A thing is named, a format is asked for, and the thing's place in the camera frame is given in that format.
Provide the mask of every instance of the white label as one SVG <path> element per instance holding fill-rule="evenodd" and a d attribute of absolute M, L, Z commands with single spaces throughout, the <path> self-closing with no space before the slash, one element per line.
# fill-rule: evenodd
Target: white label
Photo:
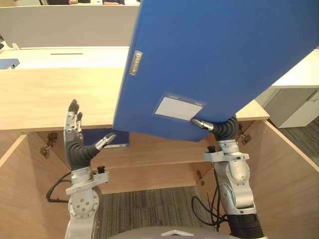
<path fill-rule="evenodd" d="M 203 106 L 164 97 L 155 114 L 181 120 L 191 120 Z"/>

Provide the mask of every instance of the blue binder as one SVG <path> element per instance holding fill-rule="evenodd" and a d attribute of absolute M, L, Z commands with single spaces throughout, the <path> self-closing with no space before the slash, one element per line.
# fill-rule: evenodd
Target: blue binder
<path fill-rule="evenodd" d="M 199 141 L 318 46 L 318 0 L 144 0 L 114 129 Z"/>
<path fill-rule="evenodd" d="M 106 148 L 130 146 L 130 135 L 128 132 L 125 131 L 114 130 L 112 128 L 92 128 L 84 129 L 82 133 L 84 136 L 85 146 L 95 144 L 108 133 L 115 133 L 116 138 L 111 143 L 109 143 Z"/>

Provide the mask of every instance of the wooden cabinet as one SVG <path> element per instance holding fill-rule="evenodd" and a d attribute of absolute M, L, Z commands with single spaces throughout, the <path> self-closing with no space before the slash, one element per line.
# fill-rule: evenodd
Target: wooden cabinet
<path fill-rule="evenodd" d="M 78 100 L 84 128 L 112 125 L 122 74 L 121 67 L 1 71 L 0 238 L 63 238 L 67 207 L 48 203 L 45 195 L 70 170 L 61 131 L 67 106 Z M 265 233 L 318 238 L 318 167 L 262 121 L 269 115 L 256 101 L 236 115 L 239 121 L 256 120 L 242 122 L 253 139 L 240 149 L 251 157 L 250 182 Z M 39 150 L 51 130 L 59 138 L 46 159 Z M 131 133 L 130 147 L 106 149 L 92 167 L 110 171 L 109 182 L 100 186 L 103 193 L 197 185 L 207 196 L 215 183 L 202 154 L 215 143 L 213 137 L 194 143 Z M 53 197 L 67 198 L 66 187 L 58 187 Z"/>
<path fill-rule="evenodd" d="M 244 125 L 252 140 L 240 143 L 240 149 L 250 154 L 250 184 L 265 234 L 272 239 L 318 238 L 319 168 L 267 121 Z M 48 203 L 45 194 L 69 168 L 61 133 L 48 159 L 39 153 L 45 135 L 18 136 L 0 159 L 0 238 L 63 238 L 67 206 Z M 197 185 L 212 198 L 215 180 L 202 156 L 209 144 L 215 144 L 212 137 L 194 143 L 132 133 L 130 147 L 102 151 L 92 167 L 105 165 L 110 171 L 109 182 L 100 186 L 103 193 Z M 65 187 L 58 187 L 53 197 L 67 198 Z M 227 233 L 228 226 L 222 231 Z"/>
<path fill-rule="evenodd" d="M 319 167 L 267 121 L 256 121 L 246 131 L 250 185 L 263 231 L 270 239 L 319 237 Z M 216 186 L 212 169 L 197 183 L 212 198 Z M 227 226 L 222 231 L 228 233 Z"/>

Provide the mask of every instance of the wire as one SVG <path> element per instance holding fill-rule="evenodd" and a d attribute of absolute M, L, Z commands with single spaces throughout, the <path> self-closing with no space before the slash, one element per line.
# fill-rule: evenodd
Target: wire
<path fill-rule="evenodd" d="M 212 199 L 211 203 L 209 201 L 209 196 L 207 194 L 209 208 L 207 208 L 205 206 L 205 204 L 197 196 L 194 196 L 191 199 L 191 209 L 192 209 L 194 215 L 197 217 L 197 219 L 201 223 L 203 223 L 205 225 L 208 225 L 208 226 L 213 226 L 213 227 L 216 228 L 217 231 L 219 231 L 220 224 L 223 223 L 223 222 L 227 222 L 227 219 L 226 219 L 227 215 L 226 214 L 224 214 L 224 215 L 220 214 L 220 190 L 219 190 L 219 184 L 218 184 L 218 177 L 217 177 L 217 173 L 215 171 L 215 168 L 213 168 L 213 169 L 214 169 L 214 175 L 215 175 L 215 180 L 216 180 L 216 188 L 215 188 L 215 192 L 214 192 L 213 199 Z M 217 208 L 214 207 L 216 196 L 217 196 Z M 194 207 L 195 200 L 197 200 L 200 203 L 200 205 L 205 209 L 205 211 L 210 213 L 211 223 L 205 222 L 202 218 L 200 218 L 197 215 L 197 213 L 195 211 L 195 207 Z"/>
<path fill-rule="evenodd" d="M 70 175 L 71 172 L 68 172 L 67 174 L 65 174 L 62 178 L 60 178 L 50 189 L 49 191 L 46 193 L 46 199 L 48 202 L 50 203 L 68 203 L 69 200 L 60 200 L 59 198 L 57 199 L 52 199 L 51 198 L 51 195 L 55 189 L 56 186 L 58 186 L 60 183 L 62 182 L 71 182 L 71 180 L 67 180 L 67 179 L 64 179 L 66 176 Z"/>

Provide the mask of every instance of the floor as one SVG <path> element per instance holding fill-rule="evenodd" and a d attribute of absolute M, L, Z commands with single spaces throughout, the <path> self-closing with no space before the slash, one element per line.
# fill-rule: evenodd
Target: floor
<path fill-rule="evenodd" d="M 280 128 L 279 131 L 319 166 L 319 117 L 305 127 Z"/>
<path fill-rule="evenodd" d="M 191 199 L 205 199 L 196 187 L 106 194 L 102 198 L 100 239 L 134 228 L 150 226 L 185 226 L 214 228 L 202 224 L 191 210 Z M 197 214 L 209 222 L 209 214 L 197 207 Z"/>

